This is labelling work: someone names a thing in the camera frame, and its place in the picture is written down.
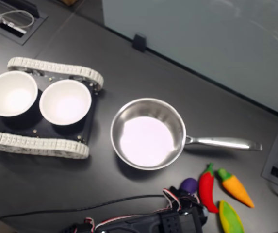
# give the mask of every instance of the pan handle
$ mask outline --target pan handle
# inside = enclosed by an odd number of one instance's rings
[[[202,144],[217,147],[228,147],[240,150],[256,150],[261,151],[261,143],[252,142],[250,140],[232,138],[232,137],[199,137],[194,138],[186,136],[186,145],[189,144]]]

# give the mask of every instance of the bowl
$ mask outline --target bowl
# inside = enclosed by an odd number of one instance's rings
[[[90,91],[84,84],[75,80],[61,80],[43,92],[40,111],[52,124],[71,125],[88,113],[91,101]]]
[[[22,71],[0,75],[0,116],[14,117],[26,112],[35,102],[38,89],[34,78]]]

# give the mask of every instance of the dark tabletop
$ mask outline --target dark tabletop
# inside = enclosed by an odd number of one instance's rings
[[[135,51],[129,42],[47,1],[47,21],[22,47],[0,36],[0,74],[11,57],[91,67],[104,77],[91,138],[90,158],[69,160],[0,152],[0,216],[44,209],[75,208],[117,198],[160,194],[185,178],[198,178],[209,162],[226,168],[245,185],[255,204],[242,205],[215,180],[214,200],[226,200],[237,211],[245,232],[278,233],[278,187],[261,177],[278,134],[278,117],[230,94],[150,53]],[[153,97],[174,106],[190,136],[230,136],[262,142],[262,152],[191,146],[167,168],[144,172],[124,164],[114,153],[110,125],[127,102]],[[22,232],[57,232],[91,216],[96,222],[126,214],[150,212],[163,199],[135,200],[92,211],[8,219]],[[221,232],[210,214],[204,232]]]

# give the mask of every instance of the white track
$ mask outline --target white track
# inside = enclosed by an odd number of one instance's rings
[[[8,65],[8,70],[23,70],[44,75],[44,72],[68,74],[92,82],[95,90],[103,87],[104,79],[95,70],[73,65],[45,62],[30,58],[14,57]],[[9,153],[57,156],[71,159],[86,159],[89,147],[81,142],[56,138],[35,138],[0,133],[0,150]]]

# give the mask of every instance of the frying pan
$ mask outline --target frying pan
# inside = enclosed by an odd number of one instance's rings
[[[262,150],[260,143],[245,139],[187,136],[178,112],[168,103],[152,98],[133,100],[117,112],[111,125],[111,142],[125,163],[141,170],[170,165],[190,144]]]

